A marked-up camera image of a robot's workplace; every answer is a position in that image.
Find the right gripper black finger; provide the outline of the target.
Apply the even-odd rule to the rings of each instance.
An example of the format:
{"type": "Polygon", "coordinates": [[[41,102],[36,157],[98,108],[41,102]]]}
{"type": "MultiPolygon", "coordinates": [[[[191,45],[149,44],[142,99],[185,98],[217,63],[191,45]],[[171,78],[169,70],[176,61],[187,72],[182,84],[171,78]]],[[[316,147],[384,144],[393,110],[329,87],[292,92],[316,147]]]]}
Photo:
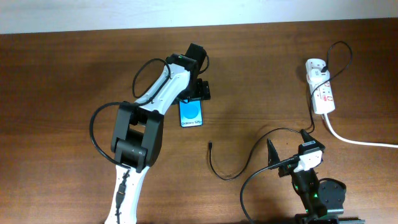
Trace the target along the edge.
{"type": "Polygon", "coordinates": [[[315,143],[315,139],[313,137],[311,137],[311,135],[308,132],[306,132],[306,130],[301,129],[300,134],[304,141],[304,144],[314,144],[315,143]]]}
{"type": "Polygon", "coordinates": [[[279,168],[280,167],[280,158],[274,147],[271,139],[267,139],[267,150],[268,150],[268,166],[271,168],[279,168]]]}

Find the blue Galaxy smartphone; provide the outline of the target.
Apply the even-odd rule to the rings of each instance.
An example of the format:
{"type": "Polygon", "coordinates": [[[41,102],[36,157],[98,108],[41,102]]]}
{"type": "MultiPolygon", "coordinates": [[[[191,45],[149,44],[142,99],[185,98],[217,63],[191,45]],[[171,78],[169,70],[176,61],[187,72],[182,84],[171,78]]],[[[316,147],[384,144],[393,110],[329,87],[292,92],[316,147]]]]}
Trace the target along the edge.
{"type": "Polygon", "coordinates": [[[182,128],[191,128],[203,125],[201,101],[180,102],[180,125],[182,128]]]}

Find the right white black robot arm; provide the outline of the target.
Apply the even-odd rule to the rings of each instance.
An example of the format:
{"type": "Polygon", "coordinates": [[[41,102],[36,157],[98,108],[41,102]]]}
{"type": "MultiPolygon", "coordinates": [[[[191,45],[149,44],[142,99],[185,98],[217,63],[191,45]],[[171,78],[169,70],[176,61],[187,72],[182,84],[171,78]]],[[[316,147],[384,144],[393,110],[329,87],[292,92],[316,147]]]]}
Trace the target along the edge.
{"type": "Polygon", "coordinates": [[[308,212],[308,219],[314,220],[326,215],[326,206],[321,203],[318,193],[319,179],[314,171],[322,163],[325,146],[304,130],[300,134],[303,144],[298,146],[298,153],[283,161],[268,139],[268,165],[278,170],[279,177],[291,176],[293,188],[308,212]]]}

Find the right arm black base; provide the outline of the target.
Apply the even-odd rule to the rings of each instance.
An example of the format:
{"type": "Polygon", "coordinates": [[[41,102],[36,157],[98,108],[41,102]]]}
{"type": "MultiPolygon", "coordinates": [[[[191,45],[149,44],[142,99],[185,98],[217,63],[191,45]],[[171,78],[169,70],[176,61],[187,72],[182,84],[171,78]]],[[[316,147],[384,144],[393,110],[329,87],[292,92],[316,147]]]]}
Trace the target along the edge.
{"type": "Polygon", "coordinates": [[[317,188],[309,185],[307,199],[300,194],[300,188],[292,184],[300,196],[305,213],[296,214],[294,222],[299,224],[365,224],[360,218],[340,218],[344,213],[343,203],[346,198],[346,185],[338,180],[323,178],[318,181],[317,188]]]}

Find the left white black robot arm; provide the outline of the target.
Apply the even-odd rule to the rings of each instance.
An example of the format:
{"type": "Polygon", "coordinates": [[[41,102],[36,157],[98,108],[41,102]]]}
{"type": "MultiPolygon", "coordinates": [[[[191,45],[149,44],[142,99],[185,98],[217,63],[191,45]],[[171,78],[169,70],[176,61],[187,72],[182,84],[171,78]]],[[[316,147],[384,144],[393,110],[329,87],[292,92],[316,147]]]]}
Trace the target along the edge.
{"type": "Polygon", "coordinates": [[[160,77],[135,102],[119,104],[111,139],[116,183],[106,223],[137,222],[142,184],[162,147],[164,115],[177,101],[210,99],[208,82],[199,78],[206,59],[202,46],[190,44],[184,54],[163,61],[160,77]]]}

